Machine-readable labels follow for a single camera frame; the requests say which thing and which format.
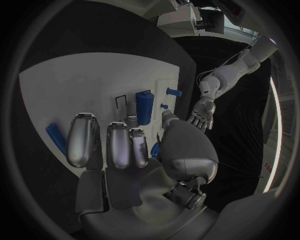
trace black curtain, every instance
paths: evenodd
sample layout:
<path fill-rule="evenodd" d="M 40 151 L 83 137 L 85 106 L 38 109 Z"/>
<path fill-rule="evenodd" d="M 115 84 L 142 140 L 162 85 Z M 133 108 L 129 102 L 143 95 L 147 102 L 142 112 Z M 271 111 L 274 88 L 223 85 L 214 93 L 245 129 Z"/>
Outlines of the black curtain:
<path fill-rule="evenodd" d="M 246 43 L 210 36 L 174 39 L 196 62 L 196 75 L 219 67 L 247 47 Z M 232 201 L 252 195 L 258 185 L 263 161 L 261 119 L 269 94 L 270 77 L 271 61 L 267 59 L 257 71 L 241 77 L 235 87 L 215 100 L 213 127 L 205 134 L 217 151 L 219 165 L 215 179 L 201 190 L 207 194 L 204 204 L 217 212 Z M 194 83 L 189 113 L 200 96 L 201 92 Z"/>

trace white panel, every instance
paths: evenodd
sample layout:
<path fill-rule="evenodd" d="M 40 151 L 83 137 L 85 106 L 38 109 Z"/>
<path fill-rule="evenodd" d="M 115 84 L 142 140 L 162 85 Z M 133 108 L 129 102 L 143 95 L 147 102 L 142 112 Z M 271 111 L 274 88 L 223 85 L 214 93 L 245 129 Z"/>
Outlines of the white panel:
<path fill-rule="evenodd" d="M 19 75 L 23 100 L 36 131 L 57 159 L 77 176 L 85 169 L 69 166 L 46 132 L 49 124 L 57 123 L 67 138 L 70 123 L 77 113 L 93 113 L 101 128 L 105 159 L 107 127 L 117 120 L 114 97 L 127 94 L 129 101 L 135 99 L 137 92 L 155 93 L 157 80 L 173 80 L 172 86 L 177 89 L 178 77 L 178 66 L 147 57 L 104 52 L 58 57 Z M 168 100 L 171 107 L 175 105 L 175 97 L 172 97 Z M 143 127 L 147 139 L 152 138 L 153 124 L 154 121 Z"/>

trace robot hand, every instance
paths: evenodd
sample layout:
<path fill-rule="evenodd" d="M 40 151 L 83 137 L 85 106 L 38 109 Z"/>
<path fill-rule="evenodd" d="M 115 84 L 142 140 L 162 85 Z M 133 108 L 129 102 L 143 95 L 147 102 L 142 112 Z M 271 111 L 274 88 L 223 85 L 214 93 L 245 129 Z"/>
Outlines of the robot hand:
<path fill-rule="evenodd" d="M 206 128 L 209 130 L 213 127 L 213 114 L 216 110 L 214 101 L 208 97 L 202 96 L 192 109 L 191 116 L 187 120 L 189 123 L 198 127 L 202 132 Z"/>

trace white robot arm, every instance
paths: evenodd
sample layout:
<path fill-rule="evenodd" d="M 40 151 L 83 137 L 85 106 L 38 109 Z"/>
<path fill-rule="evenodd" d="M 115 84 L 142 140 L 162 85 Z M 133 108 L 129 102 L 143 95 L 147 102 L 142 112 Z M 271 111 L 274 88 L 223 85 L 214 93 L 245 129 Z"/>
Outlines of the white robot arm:
<path fill-rule="evenodd" d="M 276 50 L 269 38 L 261 36 L 251 49 L 243 50 L 234 63 L 223 65 L 204 77 L 199 83 L 200 100 L 194 105 L 188 122 L 202 132 L 212 129 L 215 99 L 232 89 L 242 76 L 255 72 Z"/>

